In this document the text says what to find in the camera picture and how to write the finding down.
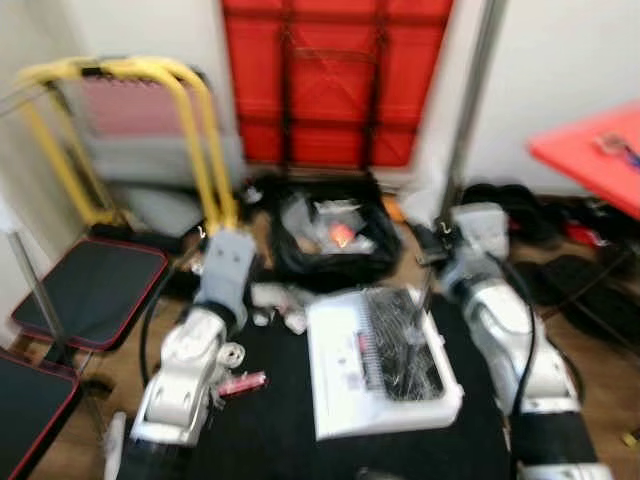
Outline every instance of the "red tabletop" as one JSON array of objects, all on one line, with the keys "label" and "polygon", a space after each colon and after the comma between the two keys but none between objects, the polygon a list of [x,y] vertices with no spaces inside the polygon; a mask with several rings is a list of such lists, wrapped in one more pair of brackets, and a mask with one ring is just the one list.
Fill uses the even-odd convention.
[{"label": "red tabletop", "polygon": [[640,153],[640,102],[534,137],[529,151],[611,205],[640,220],[640,168],[623,154],[607,155],[598,145],[616,134]]}]

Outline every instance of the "black mat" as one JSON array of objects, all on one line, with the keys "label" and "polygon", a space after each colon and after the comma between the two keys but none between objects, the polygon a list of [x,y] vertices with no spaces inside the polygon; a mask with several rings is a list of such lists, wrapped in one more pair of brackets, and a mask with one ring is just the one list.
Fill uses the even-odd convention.
[{"label": "black mat", "polygon": [[[44,279],[67,343],[89,350],[118,346],[166,266],[159,250],[100,240],[75,245]],[[13,318],[24,334],[51,339],[33,295]]]},{"label": "black mat", "polygon": [[68,373],[34,368],[0,354],[0,478],[25,478],[75,407]]},{"label": "black mat", "polygon": [[436,297],[433,310],[465,390],[451,427],[316,442],[306,336],[247,324],[234,339],[247,349],[242,368],[265,370],[270,384],[228,400],[202,432],[187,478],[354,480],[366,466],[406,480],[507,479],[501,415],[484,359],[456,307]]}]

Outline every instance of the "black duffel bag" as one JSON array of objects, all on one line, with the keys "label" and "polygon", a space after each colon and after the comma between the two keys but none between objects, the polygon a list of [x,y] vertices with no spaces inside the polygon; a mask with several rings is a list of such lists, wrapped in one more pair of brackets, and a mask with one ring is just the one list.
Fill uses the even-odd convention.
[{"label": "black duffel bag", "polygon": [[[271,216],[269,243],[273,278],[315,292],[331,292],[372,284],[390,275],[402,253],[402,242],[387,214],[372,176],[296,180],[270,177],[261,182],[261,202]],[[374,242],[370,253],[314,254],[303,252],[282,221],[291,199],[301,194],[310,203],[351,200],[360,205],[361,235]]]}]

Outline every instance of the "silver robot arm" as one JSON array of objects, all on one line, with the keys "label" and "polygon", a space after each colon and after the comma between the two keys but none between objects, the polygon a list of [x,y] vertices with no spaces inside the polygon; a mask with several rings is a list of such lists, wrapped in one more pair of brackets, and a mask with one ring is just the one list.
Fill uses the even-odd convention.
[{"label": "silver robot arm", "polygon": [[255,243],[246,233],[220,230],[209,239],[200,290],[185,321],[165,337],[160,370],[146,386],[122,456],[107,460],[110,478],[175,479],[189,458],[218,387],[244,358],[227,338],[247,321],[248,285]]},{"label": "silver robot arm", "polygon": [[[439,269],[445,294],[462,307],[471,338],[484,356],[496,399],[509,418],[511,454],[523,480],[612,480],[598,463],[564,361],[534,315],[536,348],[522,398],[516,396],[532,340],[531,310],[488,255],[506,256],[503,212],[469,206],[454,215],[460,229]],[[496,242],[496,233],[504,235]]]}]

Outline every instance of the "cable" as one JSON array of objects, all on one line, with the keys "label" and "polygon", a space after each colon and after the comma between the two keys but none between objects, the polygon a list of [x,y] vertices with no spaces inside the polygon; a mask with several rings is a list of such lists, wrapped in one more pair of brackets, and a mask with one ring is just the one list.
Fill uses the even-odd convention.
[{"label": "cable", "polygon": [[535,355],[536,349],[538,348],[536,312],[533,308],[531,293],[529,292],[526,283],[524,282],[520,274],[516,271],[516,269],[513,268],[509,263],[500,260],[499,258],[488,252],[486,252],[486,255],[491,260],[493,260],[502,270],[506,270],[511,275],[514,282],[517,284],[518,289],[520,290],[518,293],[527,304],[527,308],[529,310],[529,320],[531,323],[531,343],[529,344],[527,363],[525,364],[524,371],[522,373],[522,376],[520,377],[520,381],[518,382],[518,389],[516,390],[516,396],[513,399],[513,407],[511,409],[511,415],[519,415],[522,411],[522,399],[524,397],[524,392],[527,388],[527,384],[529,383],[529,376],[531,375],[533,357]]},{"label": "cable", "polygon": [[418,338],[422,336],[422,311],[427,313],[431,309],[431,300],[433,298],[433,289],[431,288],[431,278],[433,277],[433,266],[429,268],[429,271],[425,273],[422,283],[422,289],[420,290],[420,297],[416,303],[416,308],[413,311],[411,318],[410,331],[407,332],[407,336],[415,338],[407,338],[407,350],[405,357],[405,371],[402,376],[402,395],[408,396],[411,385],[413,385],[413,377],[415,369],[411,368],[411,365],[415,362],[418,350],[424,345],[424,338]]},{"label": "cable", "polygon": [[178,260],[176,260],[169,271],[164,276],[160,284],[156,287],[155,292],[151,296],[149,300],[149,305],[147,306],[147,311],[144,314],[144,318],[142,319],[142,331],[140,332],[140,344],[138,348],[138,361],[140,364],[140,377],[142,378],[142,386],[146,387],[149,383],[149,366],[147,364],[147,337],[149,336],[149,325],[151,324],[151,320],[153,319],[153,314],[156,310],[156,306],[158,305],[158,301],[160,300],[160,296],[162,295],[164,289],[169,284],[171,278],[175,275],[175,273],[182,268],[182,266],[187,263],[191,256],[200,248],[200,245],[205,241],[207,237],[201,236],[200,240],[194,244],[192,247],[187,250],[187,252]]},{"label": "cable", "polygon": [[569,358],[569,356],[564,351],[562,351],[558,347],[558,345],[556,345],[553,342],[553,340],[549,338],[548,335],[547,335],[547,341],[551,344],[553,348],[555,348],[558,351],[558,354],[560,355],[560,357],[562,357],[562,360],[564,360],[564,363],[569,367],[569,370],[571,371],[571,376],[573,377],[573,380],[576,384],[578,401],[580,402],[580,405],[584,405],[584,400],[586,398],[586,387],[584,385],[584,379],[582,378],[582,374],[580,373],[580,370],[578,370],[578,367],[576,366],[576,364],[573,363],[573,360],[571,360],[571,358]]}]

